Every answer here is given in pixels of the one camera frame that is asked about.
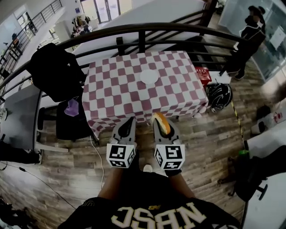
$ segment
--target wooden floor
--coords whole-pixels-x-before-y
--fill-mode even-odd
[[[246,77],[241,81],[232,80],[233,102],[236,106],[246,138],[249,138],[258,107],[272,106],[268,95],[261,89],[263,81],[254,63],[248,62]],[[219,185],[217,180],[228,175],[228,157],[235,157],[242,149],[240,129],[229,105],[219,113],[206,112],[201,118],[181,116],[176,123],[181,131],[181,140],[186,147],[186,161],[182,175],[195,195],[210,201],[238,220],[241,220],[244,202],[237,197],[229,197],[232,185]],[[105,177],[109,165],[105,159],[106,144],[111,132],[100,136],[98,151],[103,158]],[[74,207],[86,199],[97,196],[101,185],[101,161],[93,149],[90,139],[76,142],[57,140],[55,123],[45,121],[41,141],[54,146],[68,147],[70,152],[59,153],[44,151],[42,165],[21,166],[48,183]],[[136,129],[136,142],[140,152],[140,166],[151,164],[154,170],[159,167],[153,157],[154,140],[152,129],[147,125]],[[56,228],[67,219],[74,209],[65,203],[44,183],[28,173],[8,166],[0,172],[1,195],[15,208],[27,207],[39,228]]]

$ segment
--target glass wall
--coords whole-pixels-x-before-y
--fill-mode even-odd
[[[253,58],[264,80],[268,80],[286,64],[286,38],[277,47],[270,41],[276,31],[286,34],[286,6],[280,0],[227,0],[219,24],[240,36],[250,5],[266,10],[266,39]]]

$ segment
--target white plate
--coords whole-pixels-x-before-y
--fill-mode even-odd
[[[147,69],[140,74],[140,80],[145,84],[154,84],[158,79],[158,72],[154,70]]]

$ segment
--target checkered tablecloth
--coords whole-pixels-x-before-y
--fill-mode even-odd
[[[140,80],[143,70],[158,72],[154,84]],[[166,117],[196,114],[208,99],[196,70],[184,51],[118,56],[89,65],[82,103],[96,137],[126,117],[144,122],[154,112]]]

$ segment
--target table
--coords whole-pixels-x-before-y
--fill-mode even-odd
[[[146,85],[143,70],[158,72]],[[155,112],[166,117],[196,114],[208,99],[196,70],[184,51],[146,52],[118,56],[89,65],[82,103],[89,126],[98,138],[126,117],[146,122]]]
[[[4,142],[15,148],[68,152],[66,148],[57,148],[36,142],[41,98],[42,92],[34,85],[25,87],[8,97],[4,103],[8,116],[5,121],[1,121],[0,136],[5,134]]]

